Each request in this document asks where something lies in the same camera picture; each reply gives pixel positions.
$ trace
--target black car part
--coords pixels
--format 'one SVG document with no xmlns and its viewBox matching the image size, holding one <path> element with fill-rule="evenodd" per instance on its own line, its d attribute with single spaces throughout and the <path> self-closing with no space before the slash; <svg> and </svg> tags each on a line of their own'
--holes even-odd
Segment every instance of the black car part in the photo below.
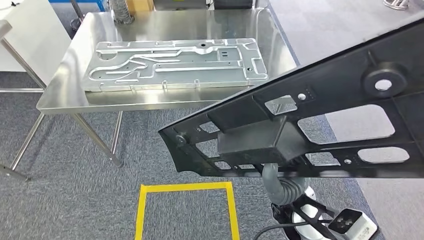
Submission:
<svg viewBox="0 0 424 240">
<path fill-rule="evenodd" d="M 422 178 L 423 43 L 424 19 L 420 19 L 239 92 L 164 127 L 159 134 L 177 171 L 201 176 L 260 177 L 263 164 L 278 163 L 279 177 Z M 284 101 L 285 96 L 292 97 L 296 110 L 277 114 L 267 106 Z M 384 110 L 393 134 L 318 144 L 299 127 L 309 117 L 366 105 Z M 217 129 L 204 130 L 204 124 Z M 207 141 L 217 141 L 217 156 L 208 157 L 197 147 Z M 393 147 L 406 151 L 408 159 L 370 163 L 358 154 Z M 330 153 L 337 164 L 314 165 L 307 157 L 311 153 Z"/>
</svg>

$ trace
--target white cabinet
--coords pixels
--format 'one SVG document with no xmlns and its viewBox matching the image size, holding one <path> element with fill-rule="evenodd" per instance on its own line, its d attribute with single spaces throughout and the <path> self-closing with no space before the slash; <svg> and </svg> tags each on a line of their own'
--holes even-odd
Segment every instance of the white cabinet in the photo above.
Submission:
<svg viewBox="0 0 424 240">
<path fill-rule="evenodd" d="M 10 3 L 0 0 L 0 19 L 12 27 L 4 38 L 48 85 L 71 39 L 48 0 L 23 0 L 8 7 Z M 1 45 L 0 72 L 24 72 Z"/>
</svg>

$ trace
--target yellow tape square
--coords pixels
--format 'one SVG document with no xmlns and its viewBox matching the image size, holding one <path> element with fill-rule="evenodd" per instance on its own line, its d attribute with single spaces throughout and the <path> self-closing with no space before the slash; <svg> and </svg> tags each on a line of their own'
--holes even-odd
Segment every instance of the yellow tape square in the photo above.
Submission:
<svg viewBox="0 0 424 240">
<path fill-rule="evenodd" d="M 145 220 L 145 208 L 147 193 L 180 192 L 196 190 L 225 189 L 228 201 L 229 224 L 231 228 L 232 240 L 240 240 L 239 225 L 237 223 L 236 202 L 234 200 L 233 184 L 230 181 L 222 182 L 202 182 L 188 184 L 169 185 L 141 185 L 140 197 L 138 200 L 137 220 L 135 221 L 135 240 L 142 240 L 143 224 Z"/>
</svg>

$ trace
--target table top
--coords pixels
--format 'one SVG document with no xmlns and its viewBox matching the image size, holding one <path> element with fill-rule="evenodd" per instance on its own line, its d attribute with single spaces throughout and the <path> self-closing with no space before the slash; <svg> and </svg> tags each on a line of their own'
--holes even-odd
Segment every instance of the table top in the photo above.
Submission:
<svg viewBox="0 0 424 240">
<path fill-rule="evenodd" d="M 255 38 L 270 79 L 297 65 L 267 8 L 140 13 L 115 25 L 109 12 L 88 13 L 37 104 L 45 114 L 193 108 L 246 87 L 85 92 L 82 79 L 99 42 Z"/>
</svg>

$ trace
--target aluminum plate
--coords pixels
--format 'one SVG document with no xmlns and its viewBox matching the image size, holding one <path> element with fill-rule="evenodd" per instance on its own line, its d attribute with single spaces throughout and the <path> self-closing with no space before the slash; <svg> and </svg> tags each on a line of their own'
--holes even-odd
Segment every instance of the aluminum plate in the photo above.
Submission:
<svg viewBox="0 0 424 240">
<path fill-rule="evenodd" d="M 86 92 L 253 86 L 268 80 L 253 38 L 99 42 Z"/>
</svg>

